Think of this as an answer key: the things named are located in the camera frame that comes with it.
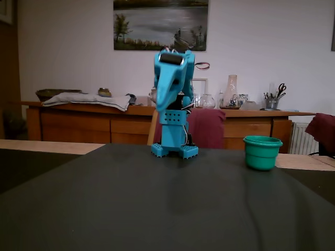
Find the blue gripper body with servo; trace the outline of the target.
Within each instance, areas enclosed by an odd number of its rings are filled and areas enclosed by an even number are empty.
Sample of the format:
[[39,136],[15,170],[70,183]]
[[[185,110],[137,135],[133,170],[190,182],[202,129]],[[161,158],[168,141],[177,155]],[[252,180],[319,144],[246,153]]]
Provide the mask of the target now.
[[163,69],[177,72],[186,72],[187,53],[176,53],[161,51],[154,56],[154,72],[158,73]]

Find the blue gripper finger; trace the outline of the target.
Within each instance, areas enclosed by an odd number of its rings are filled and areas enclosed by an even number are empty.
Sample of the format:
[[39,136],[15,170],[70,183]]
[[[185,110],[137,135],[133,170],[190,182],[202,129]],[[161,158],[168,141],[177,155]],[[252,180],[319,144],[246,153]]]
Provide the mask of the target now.
[[172,71],[171,90],[182,90],[185,83],[186,69],[174,69]]
[[156,109],[165,110],[169,105],[174,103],[180,91],[180,85],[176,84],[173,87],[173,82],[176,79],[177,68],[175,67],[157,67],[155,75],[158,77]]

